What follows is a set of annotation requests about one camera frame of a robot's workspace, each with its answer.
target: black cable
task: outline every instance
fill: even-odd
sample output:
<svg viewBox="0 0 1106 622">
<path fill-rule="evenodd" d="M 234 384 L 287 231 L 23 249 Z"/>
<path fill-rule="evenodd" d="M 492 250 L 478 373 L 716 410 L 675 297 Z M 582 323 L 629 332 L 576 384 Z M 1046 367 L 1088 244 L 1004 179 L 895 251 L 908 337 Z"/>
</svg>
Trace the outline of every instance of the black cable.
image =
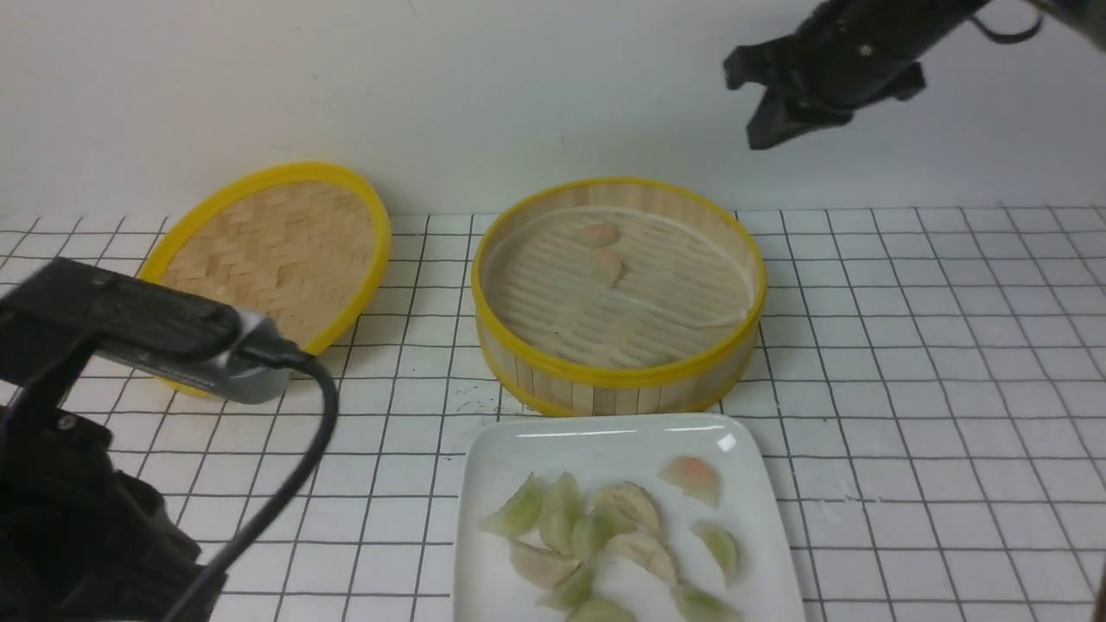
<svg viewBox="0 0 1106 622">
<path fill-rule="evenodd" d="M 161 619 L 161 622 L 176 622 L 191 605 L 197 595 L 202 593 L 211 581 L 227 572 L 227 570 L 238 561 L 238 558 L 252 545 L 258 537 L 270 526 L 273 520 L 288 507 L 295 494 L 303 487 L 303 484 L 315 470 L 323 459 L 323 453 L 331 443 L 334 428 L 338 421 L 338 391 L 326 367 L 316 361 L 294 349 L 291 342 L 282 341 L 273 343 L 243 344 L 243 354 L 259 362 L 268 363 L 271 366 L 288 367 L 296 372 L 311 376 L 319 383 L 323 392 L 323 416 L 319 422 L 319 429 L 315 431 L 314 438 L 303 453 L 300 464 L 288 476 L 276 493 L 265 501 L 249 522 L 227 542 L 227 546 L 219 551 L 208 563 L 207 568 L 196 578 L 195 581 L 177 599 L 169 612 Z"/>
<path fill-rule="evenodd" d="M 983 37 L 992 43 L 998 43 L 999 45 L 1018 45 L 1019 43 L 1024 43 L 1030 39 L 1033 39 L 1039 32 L 1041 32 L 1041 28 L 1044 27 L 1044 12 L 1039 9 L 1037 17 L 1033 22 L 1033 25 L 1021 32 L 998 32 L 991 30 L 989 25 L 983 23 L 983 20 L 977 18 L 975 15 L 968 18 L 968 21 L 979 29 Z"/>
</svg>

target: bamboo steamer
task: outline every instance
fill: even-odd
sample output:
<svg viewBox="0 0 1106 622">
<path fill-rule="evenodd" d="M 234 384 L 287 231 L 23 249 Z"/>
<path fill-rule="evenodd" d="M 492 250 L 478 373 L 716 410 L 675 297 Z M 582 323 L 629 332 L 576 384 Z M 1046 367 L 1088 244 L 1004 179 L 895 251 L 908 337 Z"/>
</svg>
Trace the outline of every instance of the bamboo steamer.
<svg viewBox="0 0 1106 622">
<path fill-rule="evenodd" d="M 617 241 L 589 247 L 596 225 Z M 613 287 L 597 253 L 620 263 Z M 733 216 L 632 178 L 524 199 L 488 229 L 472 271 L 488 366 L 549 416 L 709 408 L 749 364 L 765 291 L 760 251 Z"/>
<path fill-rule="evenodd" d="M 294 163 L 210 196 L 157 243 L 138 277 L 260 312 L 319 354 L 368 305 L 390 242 L 387 211 L 364 178 Z"/>
</svg>

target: white tiled surface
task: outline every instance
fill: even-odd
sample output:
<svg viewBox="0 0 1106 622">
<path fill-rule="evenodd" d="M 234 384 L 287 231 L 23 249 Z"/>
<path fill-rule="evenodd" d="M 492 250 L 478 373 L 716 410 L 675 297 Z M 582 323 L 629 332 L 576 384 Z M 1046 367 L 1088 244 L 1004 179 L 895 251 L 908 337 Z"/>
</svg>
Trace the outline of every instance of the white tiled surface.
<svg viewBox="0 0 1106 622">
<path fill-rule="evenodd" d="M 1082 622 L 1106 552 L 1106 220 L 1095 208 L 744 212 L 764 348 L 717 410 L 758 438 L 810 620 Z M 343 417 L 217 622 L 449 619 L 465 453 L 528 415 L 477 349 L 491 216 L 396 218 L 384 289 L 323 356 Z M 0 288 L 61 255 L 134 273 L 148 219 L 0 217 Z M 298 459 L 309 381 L 259 406 L 96 361 L 66 407 L 218 549 Z"/>
</svg>

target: white square plate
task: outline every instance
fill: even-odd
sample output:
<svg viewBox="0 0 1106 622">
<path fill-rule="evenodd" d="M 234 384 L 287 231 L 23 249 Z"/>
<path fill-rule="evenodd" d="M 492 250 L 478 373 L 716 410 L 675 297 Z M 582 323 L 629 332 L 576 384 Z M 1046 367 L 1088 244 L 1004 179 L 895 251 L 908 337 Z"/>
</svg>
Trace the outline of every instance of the white square plate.
<svg viewBox="0 0 1106 622">
<path fill-rule="evenodd" d="M 700 457 L 718 470 L 718 510 L 657 477 L 681 455 Z M 680 414 L 535 419 L 484 429 L 469 450 L 461 489 L 455 622 L 563 622 L 564 613 L 534 605 L 545 591 L 515 574 L 507 540 L 477 530 L 531 471 L 546 484 L 562 471 L 573 474 L 585 499 L 607 484 L 644 487 L 657 502 L 666 543 L 684 580 L 724 598 L 743 622 L 804 620 L 783 521 L 753 437 L 729 417 Z M 697 520 L 714 521 L 738 540 L 742 571 L 730 590 L 690 531 Z M 530 533 L 523 540 L 538 543 L 535 538 Z M 637 622 L 681 620 L 668 585 L 624 559 L 602 556 L 594 593 L 617 601 Z"/>
</svg>

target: woven bamboo lid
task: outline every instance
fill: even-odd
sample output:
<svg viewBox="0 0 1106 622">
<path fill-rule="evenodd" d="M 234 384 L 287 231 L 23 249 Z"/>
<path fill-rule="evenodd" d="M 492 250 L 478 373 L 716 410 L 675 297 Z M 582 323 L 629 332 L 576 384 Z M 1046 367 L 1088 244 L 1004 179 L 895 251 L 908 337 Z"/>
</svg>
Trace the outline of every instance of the woven bamboo lid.
<svg viewBox="0 0 1106 622">
<path fill-rule="evenodd" d="M 383 205 L 356 174 L 289 165 L 248 177 L 189 214 L 143 277 L 263 313 L 319 353 L 367 305 L 389 239 Z"/>
</svg>

